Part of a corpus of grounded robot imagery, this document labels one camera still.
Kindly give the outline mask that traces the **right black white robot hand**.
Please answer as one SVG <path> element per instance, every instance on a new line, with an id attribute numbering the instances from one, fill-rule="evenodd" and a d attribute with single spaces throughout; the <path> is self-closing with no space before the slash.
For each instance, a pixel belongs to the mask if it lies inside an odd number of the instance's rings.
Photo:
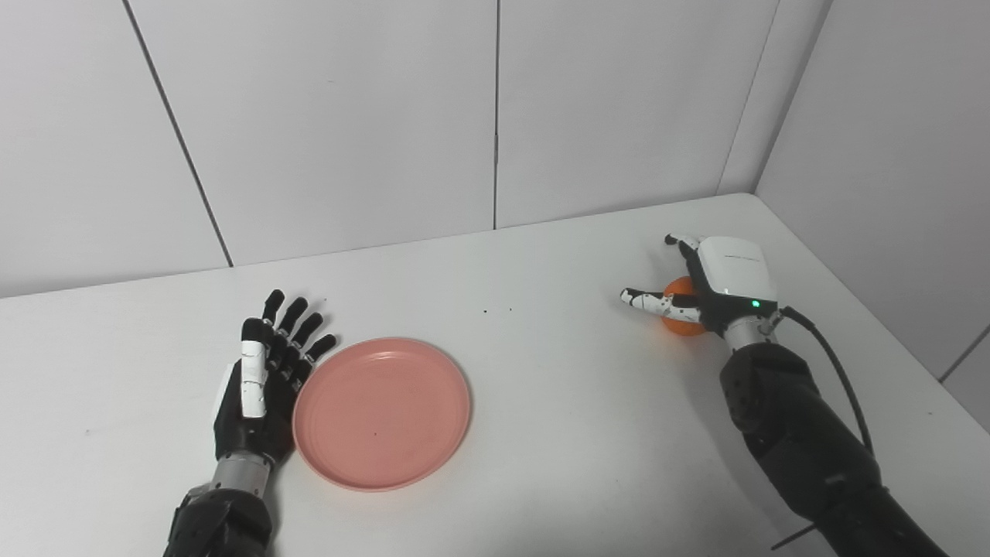
<path id="1" fill-rule="evenodd" d="M 741 237 L 668 234 L 665 244 L 678 247 L 692 292 L 647 292 L 623 289 L 620 299 L 666 320 L 702 326 L 725 336 L 732 325 L 768 322 L 780 303 L 763 249 Z"/>

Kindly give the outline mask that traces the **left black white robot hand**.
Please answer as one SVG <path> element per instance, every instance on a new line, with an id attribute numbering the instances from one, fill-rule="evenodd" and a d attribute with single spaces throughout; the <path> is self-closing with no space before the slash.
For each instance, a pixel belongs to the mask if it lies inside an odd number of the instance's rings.
<path id="1" fill-rule="evenodd" d="M 286 301 L 275 289 L 259 317 L 241 327 L 241 355 L 227 379 L 213 420 L 216 458 L 251 453 L 282 464 L 295 447 L 292 420 L 317 363 L 336 348 L 327 334 L 312 341 L 324 316 L 305 297 Z"/>

